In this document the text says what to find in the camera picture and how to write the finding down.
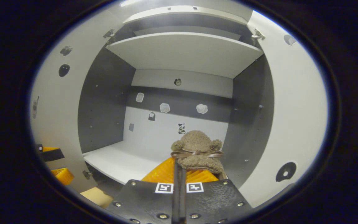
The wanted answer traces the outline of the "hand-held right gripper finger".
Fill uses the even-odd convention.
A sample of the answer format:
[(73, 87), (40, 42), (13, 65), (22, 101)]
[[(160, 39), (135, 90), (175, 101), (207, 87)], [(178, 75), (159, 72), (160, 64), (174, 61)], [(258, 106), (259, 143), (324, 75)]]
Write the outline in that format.
[(207, 170), (188, 170), (183, 188), (180, 218), (185, 224), (236, 224), (253, 210), (231, 180)]
[(175, 160), (166, 159), (142, 180), (129, 180), (107, 210), (126, 224), (179, 223), (180, 195), (175, 177)]

